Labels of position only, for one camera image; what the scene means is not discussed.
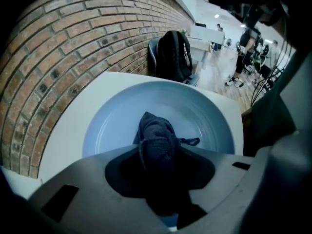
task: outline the light blue bowl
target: light blue bowl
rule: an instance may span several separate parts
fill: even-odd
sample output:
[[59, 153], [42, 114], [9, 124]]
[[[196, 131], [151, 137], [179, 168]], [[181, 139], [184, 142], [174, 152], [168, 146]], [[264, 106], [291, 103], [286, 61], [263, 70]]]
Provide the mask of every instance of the light blue bowl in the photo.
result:
[[103, 104], [88, 127], [82, 156], [133, 144], [146, 111], [169, 120], [178, 138], [199, 137], [199, 148], [234, 154], [230, 128], [208, 98], [191, 86], [152, 81], [129, 87]]

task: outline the white sneaker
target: white sneaker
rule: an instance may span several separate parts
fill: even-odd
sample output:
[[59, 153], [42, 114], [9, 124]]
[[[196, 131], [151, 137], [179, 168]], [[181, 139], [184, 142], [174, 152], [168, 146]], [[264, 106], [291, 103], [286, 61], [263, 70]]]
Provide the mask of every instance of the white sneaker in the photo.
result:
[[232, 86], [233, 84], [234, 84], [234, 81], [233, 81], [232, 78], [229, 79], [229, 80], [225, 83], [226, 86]]
[[242, 79], [240, 79], [240, 78], [238, 78], [238, 77], [236, 77], [236, 78], [231, 78], [230, 80], [228, 80], [226, 83], [225, 83], [225, 85], [227, 85], [227, 86], [232, 86], [234, 83], [236, 83], [236, 84], [242, 84], [244, 81], [242, 80]]

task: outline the wooden floor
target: wooden floor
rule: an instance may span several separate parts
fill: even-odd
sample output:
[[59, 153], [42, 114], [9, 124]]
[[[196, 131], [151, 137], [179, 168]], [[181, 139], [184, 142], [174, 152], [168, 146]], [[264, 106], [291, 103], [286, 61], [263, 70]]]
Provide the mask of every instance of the wooden floor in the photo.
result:
[[241, 112], [250, 108], [251, 99], [254, 92], [252, 80], [254, 74], [247, 76], [241, 74], [240, 78], [246, 81], [244, 86], [236, 88], [234, 85], [225, 86], [224, 83], [229, 80], [228, 75], [233, 75], [236, 68], [237, 51], [224, 48], [219, 52], [212, 52], [205, 60], [203, 67], [197, 71], [199, 81], [197, 87], [210, 90], [236, 100]]

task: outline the brick wall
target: brick wall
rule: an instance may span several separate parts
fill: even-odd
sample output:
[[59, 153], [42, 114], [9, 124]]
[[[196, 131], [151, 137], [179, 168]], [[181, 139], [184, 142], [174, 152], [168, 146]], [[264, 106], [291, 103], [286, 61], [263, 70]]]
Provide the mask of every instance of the brick wall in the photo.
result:
[[147, 45], [190, 17], [174, 0], [37, 0], [0, 59], [1, 163], [38, 177], [45, 144], [69, 103], [104, 71], [146, 75]]

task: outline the man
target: man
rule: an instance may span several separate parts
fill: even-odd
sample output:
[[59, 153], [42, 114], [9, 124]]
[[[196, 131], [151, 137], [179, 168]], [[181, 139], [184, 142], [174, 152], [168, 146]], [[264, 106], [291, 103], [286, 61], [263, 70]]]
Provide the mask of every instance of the man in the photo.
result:
[[257, 38], [257, 33], [251, 29], [247, 29], [244, 34], [240, 37], [239, 44], [241, 50], [238, 53], [236, 61], [236, 70], [232, 78], [225, 83], [226, 86], [232, 86], [234, 83], [242, 83], [239, 75], [242, 73], [245, 65], [249, 63], [249, 59], [254, 52], [255, 39]]
[[[219, 23], [216, 25], [216, 28], [217, 28], [217, 31], [221, 31], [221, 26]], [[214, 43], [214, 51], [218, 51], [218, 50], [219, 50], [219, 44]]]
[[225, 40], [225, 33], [223, 32], [223, 40], [222, 40], [222, 44], [219, 45], [219, 50], [221, 50], [221, 47], [222, 47], [223, 44], [224, 44], [224, 40]]
[[255, 65], [256, 70], [259, 72], [258, 79], [254, 79], [253, 83], [257, 84], [260, 80], [261, 76], [263, 78], [267, 78], [271, 72], [271, 70], [274, 68], [274, 66], [277, 64], [279, 53], [277, 50], [277, 41], [274, 40], [272, 47], [269, 47], [269, 51], [266, 55], [266, 59], [261, 67], [259, 65]]

